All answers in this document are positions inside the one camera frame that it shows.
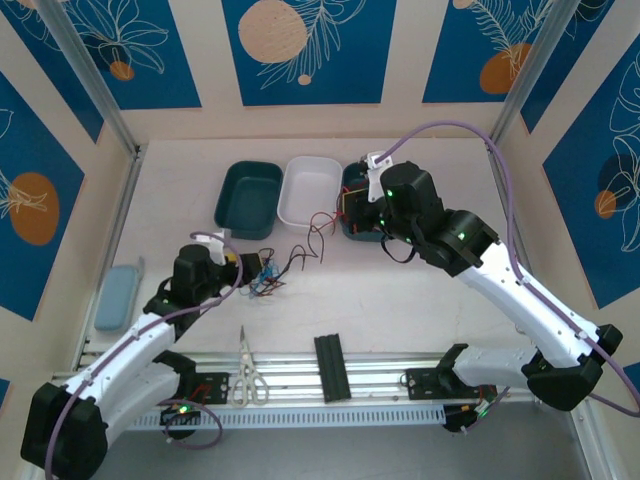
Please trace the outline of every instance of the cable clip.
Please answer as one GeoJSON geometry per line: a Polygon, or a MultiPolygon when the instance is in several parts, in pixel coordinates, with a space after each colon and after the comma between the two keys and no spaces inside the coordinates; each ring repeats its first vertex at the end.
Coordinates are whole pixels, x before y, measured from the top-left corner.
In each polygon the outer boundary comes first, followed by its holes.
{"type": "Polygon", "coordinates": [[[134,325],[133,327],[131,327],[131,336],[136,340],[140,340],[140,329],[138,328],[137,325],[134,325]]]}
{"type": "Polygon", "coordinates": [[[82,376],[82,380],[87,383],[87,386],[93,385],[93,377],[91,375],[92,372],[85,370],[82,376]]]}

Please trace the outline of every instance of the scissors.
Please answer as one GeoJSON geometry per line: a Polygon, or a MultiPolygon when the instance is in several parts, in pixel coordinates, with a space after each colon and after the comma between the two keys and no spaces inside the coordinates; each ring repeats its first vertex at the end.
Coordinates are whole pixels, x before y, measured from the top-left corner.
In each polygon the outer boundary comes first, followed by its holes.
{"type": "Polygon", "coordinates": [[[255,405],[264,405],[269,399],[269,386],[253,364],[249,343],[244,336],[244,326],[242,326],[240,328],[240,371],[238,372],[238,379],[231,389],[231,404],[234,407],[246,407],[249,403],[249,392],[251,393],[251,401],[255,405]],[[264,396],[262,398],[258,397],[258,384],[264,387],[264,396]],[[239,401],[236,400],[236,390],[242,392],[239,401]]]}

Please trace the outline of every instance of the white plastic container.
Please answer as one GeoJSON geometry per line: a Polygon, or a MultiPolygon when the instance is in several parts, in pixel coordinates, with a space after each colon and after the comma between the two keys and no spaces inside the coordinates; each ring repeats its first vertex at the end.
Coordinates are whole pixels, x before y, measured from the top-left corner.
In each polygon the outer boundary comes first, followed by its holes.
{"type": "MultiPolygon", "coordinates": [[[[296,157],[284,172],[278,218],[288,230],[306,234],[313,214],[336,211],[336,202],[342,184],[342,166],[331,158],[296,157]]],[[[319,215],[316,226],[327,223],[328,218],[319,215]]]]}

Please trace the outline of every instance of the orange circle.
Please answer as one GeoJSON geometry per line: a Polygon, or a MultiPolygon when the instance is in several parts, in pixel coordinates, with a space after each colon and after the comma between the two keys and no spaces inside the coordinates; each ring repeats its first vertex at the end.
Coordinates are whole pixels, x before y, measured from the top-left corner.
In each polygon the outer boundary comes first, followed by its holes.
{"type": "Polygon", "coordinates": [[[238,24],[240,43],[247,54],[262,63],[291,60],[307,44],[307,27],[300,14],[282,0],[254,3],[238,24]]]}
{"type": "Polygon", "coordinates": [[[616,213],[616,196],[609,190],[601,191],[596,197],[595,207],[596,213],[605,220],[613,217],[616,213]]]}
{"type": "Polygon", "coordinates": [[[309,85],[311,83],[311,77],[309,75],[300,75],[298,77],[298,83],[302,86],[309,85]]]}
{"type": "Polygon", "coordinates": [[[493,95],[509,93],[529,50],[531,44],[518,43],[491,57],[480,73],[480,88],[493,95]]]}
{"type": "Polygon", "coordinates": [[[23,173],[11,184],[9,198],[15,203],[9,216],[18,236],[31,245],[49,243],[60,219],[58,193],[51,181],[39,173],[23,173]]]}
{"type": "Polygon", "coordinates": [[[474,0],[453,0],[453,6],[458,10],[469,8],[474,0]]]}
{"type": "Polygon", "coordinates": [[[120,60],[116,60],[109,66],[109,71],[111,75],[116,77],[118,80],[122,80],[123,82],[128,82],[133,78],[135,72],[131,65],[125,62],[121,62],[120,60]]]}

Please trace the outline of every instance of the ventilated metal strip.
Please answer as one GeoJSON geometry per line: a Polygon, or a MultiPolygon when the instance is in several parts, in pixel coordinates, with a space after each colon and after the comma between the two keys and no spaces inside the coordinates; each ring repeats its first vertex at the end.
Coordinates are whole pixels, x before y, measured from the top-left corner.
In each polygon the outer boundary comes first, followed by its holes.
{"type": "MultiPolygon", "coordinates": [[[[320,408],[245,408],[219,409],[214,413],[225,429],[377,427],[407,425],[442,425],[442,405],[400,405],[392,407],[320,407],[320,408]]],[[[217,428],[206,414],[199,424],[172,426],[171,430],[209,430],[217,428]]],[[[160,412],[138,418],[130,431],[162,430],[160,412]]]]}

